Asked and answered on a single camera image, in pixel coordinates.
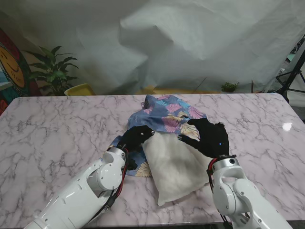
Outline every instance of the black robotic glove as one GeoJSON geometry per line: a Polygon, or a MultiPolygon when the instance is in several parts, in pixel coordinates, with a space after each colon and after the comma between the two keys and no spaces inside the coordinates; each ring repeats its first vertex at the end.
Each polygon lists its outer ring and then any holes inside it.
{"type": "Polygon", "coordinates": [[[146,125],[134,126],[125,132],[117,148],[133,151],[153,135],[154,131],[146,125]]]}
{"type": "Polygon", "coordinates": [[[203,155],[218,158],[221,155],[229,155],[229,138],[222,123],[210,123],[206,118],[190,119],[188,122],[199,131],[200,141],[185,135],[179,135],[178,139],[198,149],[203,155]]]}

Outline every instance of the yellow smiley face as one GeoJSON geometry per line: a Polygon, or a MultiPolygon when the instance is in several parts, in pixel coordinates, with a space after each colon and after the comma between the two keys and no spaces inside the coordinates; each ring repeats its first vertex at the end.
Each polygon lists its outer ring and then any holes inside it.
{"type": "Polygon", "coordinates": [[[19,64],[16,62],[15,58],[1,46],[0,46],[0,61],[5,71],[10,76],[10,78],[15,82],[15,84],[19,87],[24,87],[23,73],[19,64]]]}

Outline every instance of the white pillow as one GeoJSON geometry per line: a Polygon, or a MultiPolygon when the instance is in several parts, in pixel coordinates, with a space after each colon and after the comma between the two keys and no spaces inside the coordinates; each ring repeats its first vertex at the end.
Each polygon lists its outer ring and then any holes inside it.
{"type": "Polygon", "coordinates": [[[143,144],[143,150],[159,191],[158,205],[201,188],[209,181],[210,158],[179,141],[176,134],[158,133],[143,144]]]}

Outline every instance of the blue floral fabric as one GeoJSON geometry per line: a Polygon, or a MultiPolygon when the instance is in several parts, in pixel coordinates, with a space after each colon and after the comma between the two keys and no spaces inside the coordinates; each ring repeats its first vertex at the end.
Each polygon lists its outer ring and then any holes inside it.
{"type": "MultiPolygon", "coordinates": [[[[155,131],[185,134],[198,139],[199,133],[195,126],[187,124],[191,118],[206,118],[206,115],[173,95],[159,98],[147,95],[142,110],[132,114],[128,119],[128,129],[133,126],[148,125],[155,131]]],[[[113,141],[112,145],[116,146],[118,142],[119,137],[113,141]]],[[[136,170],[128,171],[128,175],[151,177],[142,149],[140,152],[130,152],[130,157],[135,160],[138,167],[136,170]]]]}

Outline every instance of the smiley face painting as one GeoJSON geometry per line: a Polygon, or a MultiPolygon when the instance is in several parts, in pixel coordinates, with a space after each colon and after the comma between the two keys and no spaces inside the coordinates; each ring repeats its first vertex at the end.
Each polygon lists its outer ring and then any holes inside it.
{"type": "Polygon", "coordinates": [[[0,92],[9,104],[19,96],[41,96],[38,85],[30,79],[31,70],[22,53],[13,41],[0,28],[0,68],[8,81],[13,83],[11,88],[0,92]]]}
{"type": "Polygon", "coordinates": [[[0,46],[0,62],[13,83],[23,88],[25,85],[22,70],[15,58],[3,47],[0,46]]]}

